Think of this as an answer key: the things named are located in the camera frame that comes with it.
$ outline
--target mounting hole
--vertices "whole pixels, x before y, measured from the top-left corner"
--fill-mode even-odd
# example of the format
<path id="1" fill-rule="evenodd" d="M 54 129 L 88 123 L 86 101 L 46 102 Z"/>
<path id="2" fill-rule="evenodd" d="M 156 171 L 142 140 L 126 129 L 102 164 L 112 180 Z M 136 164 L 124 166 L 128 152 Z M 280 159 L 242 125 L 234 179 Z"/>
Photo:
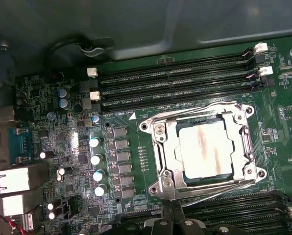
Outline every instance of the mounting hole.
<path id="1" fill-rule="evenodd" d="M 150 191 L 152 194 L 156 194 L 158 192 L 158 190 L 155 187 L 151 188 Z"/>
<path id="2" fill-rule="evenodd" d="M 251 114 L 251 113 L 253 112 L 253 109 L 248 107 L 248 108 L 246 109 L 246 112 L 247 112 L 248 114 Z"/>
<path id="3" fill-rule="evenodd" d="M 136 228 L 135 228 L 134 226 L 128 226 L 128 227 L 126 227 L 126 229 L 129 230 L 129 231 L 133 231 L 133 230 L 135 230 Z"/>
<path id="4" fill-rule="evenodd" d="M 146 124 L 146 123 L 143 123 L 143 124 L 142 124 L 142 129 L 143 129 L 143 130 L 146 130 L 146 129 L 147 129 L 147 124 Z"/>
<path id="5" fill-rule="evenodd" d="M 263 170 L 260 170 L 258 172 L 258 176 L 261 177 L 261 178 L 264 177 L 265 176 L 265 172 Z"/>

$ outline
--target green circuit board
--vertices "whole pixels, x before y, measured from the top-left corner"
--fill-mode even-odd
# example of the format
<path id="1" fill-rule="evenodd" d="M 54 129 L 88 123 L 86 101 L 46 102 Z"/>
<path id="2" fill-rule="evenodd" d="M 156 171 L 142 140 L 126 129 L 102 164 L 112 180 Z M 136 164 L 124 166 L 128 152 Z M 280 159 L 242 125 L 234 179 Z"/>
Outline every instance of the green circuit board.
<path id="1" fill-rule="evenodd" d="M 251 139 L 257 166 L 267 170 L 268 176 L 255 186 L 242 189 L 233 194 L 246 194 L 278 189 L 292 195 L 292 37 L 264 40 L 268 44 L 263 65 L 272 66 L 273 74 L 269 75 L 273 85 L 254 92 L 212 97 L 209 99 L 192 99 L 186 102 L 155 105 L 154 107 L 134 108 L 125 111 L 102 114 L 101 124 L 94 124 L 94 115 L 90 103 L 89 88 L 92 78 L 79 75 L 75 71 L 59 73 L 60 79 L 46 81 L 42 75 L 19 77 L 16 90 L 24 92 L 27 105 L 16 110 L 23 126 L 28 126 L 32 134 L 32 159 L 38 158 L 41 151 L 54 151 L 56 157 L 48 160 L 50 182 L 44 185 L 45 204 L 61 196 L 81 195 L 80 213 L 68 223 L 71 234 L 80 229 L 88 229 L 98 234 L 111 227 L 115 214 L 134 212 L 160 207 L 161 199 L 148 194 L 148 186 L 157 180 L 156 166 L 151 138 L 139 129 L 139 124 L 148 117 L 162 111 L 198 107 L 218 100 L 236 100 L 255 108 L 255 114 L 248 119 Z M 179 52 L 168 55 L 152 56 L 140 59 L 106 63 L 96 66 L 98 72 L 114 72 L 145 66 L 180 62 L 212 56 L 221 56 L 244 51 L 257 42 L 232 46 L 208 48 Z M 70 93 L 71 107 L 64 110 L 58 107 L 57 91 L 66 89 Z M 55 119 L 47 119 L 47 114 L 54 112 Z M 108 138 L 107 133 L 117 128 L 125 128 L 127 134 Z M 101 139 L 99 147 L 90 148 L 89 140 Z M 134 196 L 118 196 L 119 188 L 113 184 L 116 178 L 111 176 L 112 163 L 109 161 L 107 145 L 113 141 L 127 140 L 125 151 L 130 152 L 131 175 L 134 184 L 131 188 Z M 102 154 L 104 161 L 93 166 L 90 157 Z M 59 182 L 55 170 L 59 166 L 72 166 L 73 174 Z M 94 194 L 98 183 L 93 180 L 93 172 L 102 169 L 107 176 L 100 182 L 108 190 L 103 197 Z M 63 220 L 49 221 L 45 212 L 45 229 L 51 234 L 53 228 Z"/>

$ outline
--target red wire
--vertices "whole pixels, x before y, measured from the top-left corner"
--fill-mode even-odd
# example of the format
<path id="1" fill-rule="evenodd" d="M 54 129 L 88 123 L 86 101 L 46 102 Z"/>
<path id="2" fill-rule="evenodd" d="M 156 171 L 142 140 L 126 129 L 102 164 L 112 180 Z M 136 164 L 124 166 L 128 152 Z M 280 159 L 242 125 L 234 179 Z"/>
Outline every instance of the red wire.
<path id="1" fill-rule="evenodd" d="M 27 233 L 21 226 L 13 223 L 9 218 L 5 218 L 2 215 L 0 215 L 0 219 L 2 219 L 4 222 L 8 223 L 12 228 L 16 228 L 16 229 L 20 230 L 22 235 L 31 235 L 31 234 Z"/>

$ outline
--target cpu socket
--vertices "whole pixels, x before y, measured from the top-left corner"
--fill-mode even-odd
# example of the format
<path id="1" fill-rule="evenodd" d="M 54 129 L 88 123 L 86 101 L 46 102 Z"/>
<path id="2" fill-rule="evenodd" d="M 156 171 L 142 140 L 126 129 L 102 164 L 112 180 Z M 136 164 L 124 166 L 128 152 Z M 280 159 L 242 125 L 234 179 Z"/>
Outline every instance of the cpu socket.
<path id="1" fill-rule="evenodd" d="M 152 196 L 181 199 L 226 193 L 263 180 L 247 119 L 254 108 L 236 101 L 158 113 L 140 123 L 151 135 L 158 181 Z"/>

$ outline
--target capacitor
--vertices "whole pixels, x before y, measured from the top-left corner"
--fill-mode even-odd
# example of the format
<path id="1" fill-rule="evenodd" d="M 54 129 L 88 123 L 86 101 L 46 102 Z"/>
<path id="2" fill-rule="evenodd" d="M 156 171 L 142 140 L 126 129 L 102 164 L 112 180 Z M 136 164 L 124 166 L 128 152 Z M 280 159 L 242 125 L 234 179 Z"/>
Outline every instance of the capacitor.
<path id="1" fill-rule="evenodd" d="M 98 137 L 93 137 L 93 138 L 91 138 L 91 140 L 89 141 L 89 146 L 92 147 L 92 148 L 95 148 L 95 147 L 99 146 L 100 143 L 101 143 L 100 138 L 98 138 Z"/>
<path id="2" fill-rule="evenodd" d="M 17 100 L 17 106 L 25 107 L 27 105 L 27 101 L 23 99 Z"/>
<path id="3" fill-rule="evenodd" d="M 101 124 L 101 118 L 99 115 L 92 116 L 92 121 L 96 124 Z"/>
<path id="4" fill-rule="evenodd" d="M 68 93 L 66 89 L 62 88 L 58 90 L 58 96 L 60 98 L 68 99 L 70 97 L 70 93 Z"/>
<path id="5" fill-rule="evenodd" d="M 105 184 L 100 184 L 95 189 L 95 195 L 97 197 L 102 197 L 106 191 L 107 191 L 107 186 Z"/>
<path id="6" fill-rule="evenodd" d="M 26 93 L 24 93 L 24 92 L 17 92 L 16 96 L 19 99 L 25 99 L 26 98 Z"/>
<path id="7" fill-rule="evenodd" d="M 96 182 L 99 182 L 102 180 L 102 178 L 106 175 L 106 173 L 103 170 L 98 170 L 93 174 L 93 179 Z"/>
<path id="8" fill-rule="evenodd" d="M 59 172 L 59 175 L 66 175 L 66 174 L 72 173 L 73 169 L 70 166 L 66 166 L 66 167 L 60 168 L 58 172 Z"/>
<path id="9" fill-rule="evenodd" d="M 101 154 L 96 154 L 91 157 L 91 163 L 93 165 L 98 165 L 99 163 L 102 162 L 102 160 L 103 160 L 103 156 Z"/>
<path id="10" fill-rule="evenodd" d="M 56 114 L 54 112 L 47 113 L 47 119 L 49 121 L 53 121 L 53 120 L 55 120 L 55 118 L 56 118 Z"/>
<path id="11" fill-rule="evenodd" d="M 89 235 L 89 232 L 86 229 L 82 229 L 81 231 L 79 231 L 78 235 Z"/>
<path id="12" fill-rule="evenodd" d="M 52 211 L 53 209 L 61 206 L 61 204 L 62 204 L 62 199 L 56 198 L 52 202 L 48 203 L 47 208 L 48 210 Z"/>
<path id="13" fill-rule="evenodd" d="M 62 207 L 57 207 L 56 209 L 54 209 L 52 212 L 49 213 L 48 218 L 55 219 L 62 213 L 63 213 Z"/>
<path id="14" fill-rule="evenodd" d="M 49 159 L 49 158 L 53 158 L 54 157 L 54 152 L 53 151 L 45 151 L 45 152 L 41 152 L 39 154 L 39 157 L 41 159 Z"/>
<path id="15" fill-rule="evenodd" d="M 67 99 L 61 99 L 59 101 L 59 107 L 67 110 L 71 107 L 71 102 Z"/>

